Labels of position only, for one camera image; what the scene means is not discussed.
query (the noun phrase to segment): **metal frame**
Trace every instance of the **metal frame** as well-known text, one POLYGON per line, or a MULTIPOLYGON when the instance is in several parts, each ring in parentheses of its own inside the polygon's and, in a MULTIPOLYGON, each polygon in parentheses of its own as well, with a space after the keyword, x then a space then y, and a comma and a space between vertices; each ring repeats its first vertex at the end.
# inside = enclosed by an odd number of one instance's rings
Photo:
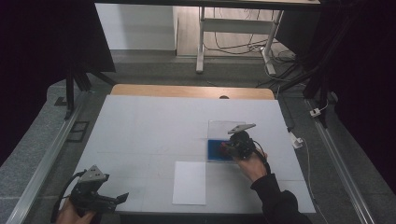
POLYGON ((196 64, 197 74, 202 74, 204 72, 204 32, 268 35, 268 41, 265 44, 265 48, 261 49, 262 57, 264 58, 268 74, 270 76, 274 76, 276 74, 275 68, 271 62, 270 50, 283 10, 279 11, 274 21, 243 21, 216 18, 206 19, 205 7, 201 7, 200 10, 200 33, 196 64))
MULTIPOLYGON (((305 100, 305 103, 311 109, 313 109, 313 106, 309 103, 309 101, 305 100)), ((375 220, 370 212, 370 209, 368 208, 366 201, 364 201, 360 190, 356 186, 355 181, 353 180, 349 170, 347 169, 347 166, 336 144, 332 140, 332 136, 330 135, 329 130, 323 127, 319 119, 315 119, 315 126, 318 129, 320 137, 326 146, 330 158, 332 159, 332 164, 334 165, 337 174, 340 176, 341 182, 344 185, 346 193, 349 195, 350 201, 352 202, 356 210, 356 214, 361 220, 361 223, 374 224, 375 220)))
POLYGON ((78 96, 76 100, 77 106, 74 113, 71 114, 70 118, 64 122, 61 130, 58 132, 52 144, 49 146, 49 148, 47 148, 44 157, 38 164, 37 169, 35 169, 35 173, 33 174, 22 196, 18 200, 17 205, 9 216, 7 224, 22 223, 26 219, 26 216, 35 201, 35 197, 37 196, 42 185, 44 184, 47 175, 50 172, 50 168, 58 157, 64 141, 66 140, 69 131, 73 127, 73 124, 76 121, 78 114, 81 112, 82 107, 85 105, 87 98, 88 93, 85 91, 83 91, 78 96))
POLYGON ((275 1, 254 1, 254 0, 94 0, 94 3, 105 4, 130 4, 130 5, 150 5, 150 6, 181 6, 181 7, 232 7, 232 8, 251 8, 251 9, 272 9, 272 10, 299 10, 299 11, 324 11, 336 10, 339 8, 354 7, 355 0, 347 4, 340 4, 337 1, 326 4, 312 3, 292 3, 275 1))

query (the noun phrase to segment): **wall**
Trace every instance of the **wall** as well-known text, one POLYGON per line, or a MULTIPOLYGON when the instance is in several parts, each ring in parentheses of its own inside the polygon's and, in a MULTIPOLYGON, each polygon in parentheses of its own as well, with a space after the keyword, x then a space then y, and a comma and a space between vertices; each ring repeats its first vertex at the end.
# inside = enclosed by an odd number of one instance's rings
POLYGON ((174 7, 95 5, 110 49, 177 48, 174 7))

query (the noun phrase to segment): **table leg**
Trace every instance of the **table leg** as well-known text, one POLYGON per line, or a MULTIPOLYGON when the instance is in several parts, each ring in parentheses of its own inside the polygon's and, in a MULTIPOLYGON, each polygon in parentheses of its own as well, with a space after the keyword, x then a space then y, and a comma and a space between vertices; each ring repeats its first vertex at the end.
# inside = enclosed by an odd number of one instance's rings
POLYGON ((271 50, 271 45, 275 38, 277 26, 279 25, 280 18, 282 17, 282 13, 283 13, 283 10, 281 10, 277 13, 277 16, 274 20, 273 26, 271 28, 271 32, 268 35, 267 44, 265 45, 265 48, 261 48, 262 57, 264 58, 265 66, 267 67, 268 75, 270 75, 270 76, 274 76, 276 74, 274 65, 271 62, 270 50, 271 50))
POLYGON ((202 74, 204 72, 204 25, 205 25, 205 8, 200 9, 200 20, 199 20, 199 44, 197 53, 197 67, 196 73, 202 74))

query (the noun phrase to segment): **white table surface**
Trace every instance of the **white table surface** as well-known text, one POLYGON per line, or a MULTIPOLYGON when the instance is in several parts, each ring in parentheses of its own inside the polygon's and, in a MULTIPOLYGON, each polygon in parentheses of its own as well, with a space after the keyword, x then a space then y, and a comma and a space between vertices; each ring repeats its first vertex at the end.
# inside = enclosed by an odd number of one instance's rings
POLYGON ((172 204, 175 163, 206 161, 210 120, 255 123, 247 132, 268 153, 280 188, 296 195, 300 212, 315 213, 276 100, 108 95, 76 172, 96 164, 109 174, 98 192, 129 192, 117 207, 122 213, 261 213, 251 183, 232 163, 206 163, 206 205, 172 204))

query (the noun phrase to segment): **white paper sheet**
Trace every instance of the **white paper sheet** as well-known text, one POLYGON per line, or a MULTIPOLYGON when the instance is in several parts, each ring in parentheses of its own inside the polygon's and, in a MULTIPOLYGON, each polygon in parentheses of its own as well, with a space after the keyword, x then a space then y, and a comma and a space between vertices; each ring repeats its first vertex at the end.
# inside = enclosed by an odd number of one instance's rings
POLYGON ((175 162, 173 204, 206 204, 205 162, 175 162))

